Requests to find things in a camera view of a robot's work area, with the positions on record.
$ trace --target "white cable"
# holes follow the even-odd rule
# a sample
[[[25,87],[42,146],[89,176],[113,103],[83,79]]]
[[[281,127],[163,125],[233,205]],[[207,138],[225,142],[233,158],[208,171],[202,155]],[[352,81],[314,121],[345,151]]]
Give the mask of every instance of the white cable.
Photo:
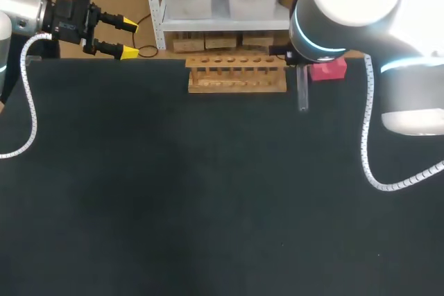
[[[31,135],[29,136],[28,141],[20,148],[14,152],[8,154],[0,154],[0,159],[9,159],[14,156],[18,156],[22,154],[25,150],[27,150],[34,142],[35,135],[37,134],[37,114],[35,112],[35,106],[33,101],[33,96],[31,95],[31,89],[29,88],[28,76],[26,74],[26,54],[28,53],[29,48],[33,43],[38,40],[52,40],[51,34],[38,34],[32,36],[24,45],[22,49],[22,53],[20,54],[20,71],[22,72],[23,86],[25,89],[26,99],[29,104],[29,111],[31,112]]]
[[[436,175],[437,173],[440,173],[442,170],[444,170],[444,161],[441,161],[435,164],[434,166],[424,170],[423,172],[417,173],[416,175],[398,183],[382,184],[373,177],[373,174],[370,170],[370,166],[368,165],[367,144],[368,144],[368,129],[370,127],[370,118],[372,116],[372,108],[373,108],[373,95],[375,94],[375,82],[374,82],[375,77],[373,73],[373,65],[371,57],[369,55],[365,55],[364,60],[366,63],[366,70],[367,70],[367,102],[366,102],[366,111],[364,112],[364,123],[362,125],[361,161],[367,180],[376,189],[380,191],[389,192],[389,191],[397,191],[405,189],[406,187],[417,184],[433,175]]]

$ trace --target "black table surface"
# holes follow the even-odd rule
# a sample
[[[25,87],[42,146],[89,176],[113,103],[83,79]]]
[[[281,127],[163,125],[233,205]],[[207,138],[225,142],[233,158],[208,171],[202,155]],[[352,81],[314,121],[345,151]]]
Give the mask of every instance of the black table surface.
[[[444,175],[361,170],[362,60],[287,94],[186,93],[181,61],[33,63],[35,143],[0,161],[0,295],[439,295]],[[444,157],[370,129],[376,176]],[[18,85],[0,151],[30,131]]]

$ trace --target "metal shelf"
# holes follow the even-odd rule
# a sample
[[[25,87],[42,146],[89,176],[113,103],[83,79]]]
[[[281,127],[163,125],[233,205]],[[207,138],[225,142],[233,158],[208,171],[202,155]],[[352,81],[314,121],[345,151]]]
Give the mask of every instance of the metal shelf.
[[[230,18],[228,0],[212,0],[213,18],[204,20],[176,20],[168,17],[165,3],[148,0],[155,41],[159,50],[165,50],[166,31],[278,31],[289,29],[289,10],[276,5],[272,20],[235,21]]]
[[[211,19],[171,19],[166,6],[163,31],[279,31],[289,29],[289,10],[276,5],[272,20],[235,21],[230,18],[228,0],[212,0]]]

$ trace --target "wooden test tube rack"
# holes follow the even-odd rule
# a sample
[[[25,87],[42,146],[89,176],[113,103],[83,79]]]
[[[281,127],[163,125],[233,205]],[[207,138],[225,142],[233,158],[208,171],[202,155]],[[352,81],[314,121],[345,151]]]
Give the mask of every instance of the wooden test tube rack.
[[[190,93],[286,92],[284,60],[269,55],[188,57]]]

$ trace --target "pink cube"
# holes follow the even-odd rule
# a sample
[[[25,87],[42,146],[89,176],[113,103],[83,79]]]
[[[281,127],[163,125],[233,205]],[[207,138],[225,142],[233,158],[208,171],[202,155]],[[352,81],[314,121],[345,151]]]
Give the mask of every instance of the pink cube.
[[[313,64],[309,70],[313,81],[344,79],[346,71],[347,63],[343,57],[332,62]]]

